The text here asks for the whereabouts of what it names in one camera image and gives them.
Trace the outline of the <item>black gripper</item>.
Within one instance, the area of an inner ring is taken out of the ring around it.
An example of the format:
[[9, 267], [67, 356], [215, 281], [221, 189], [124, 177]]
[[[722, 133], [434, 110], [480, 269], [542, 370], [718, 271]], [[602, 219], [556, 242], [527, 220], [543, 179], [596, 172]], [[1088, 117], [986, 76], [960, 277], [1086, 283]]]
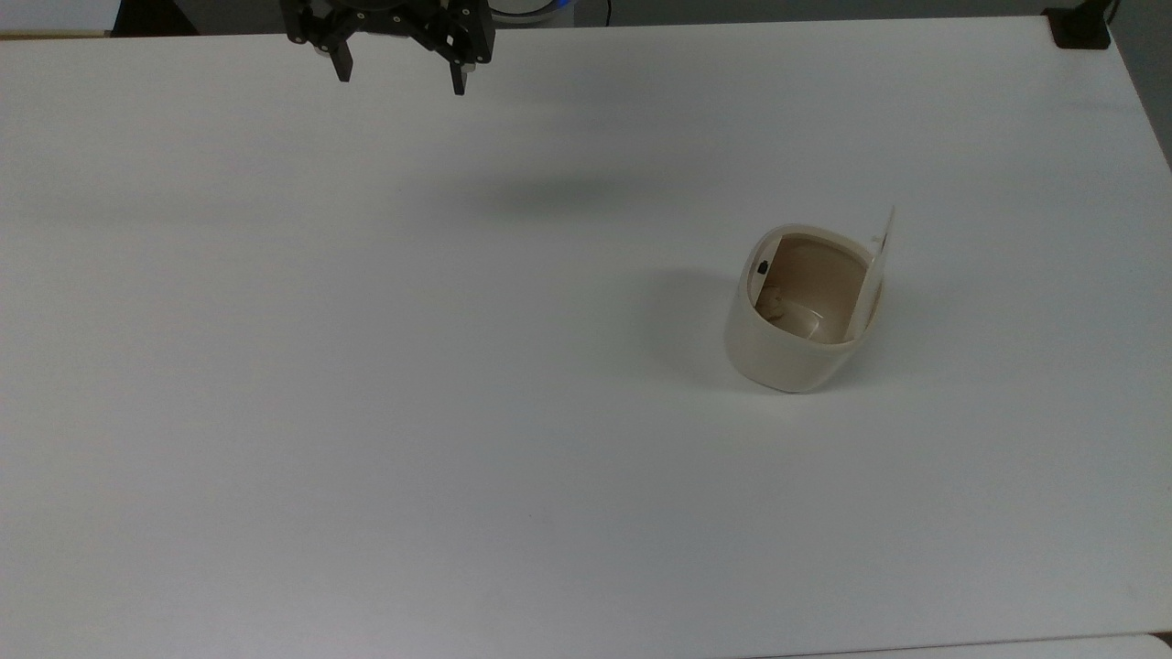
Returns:
[[356, 32], [384, 35], [425, 34], [447, 59], [456, 95], [466, 93], [469, 75], [495, 57], [495, 21], [485, 1], [281, 1], [289, 42], [309, 43], [331, 59], [336, 79], [350, 80], [349, 38]]

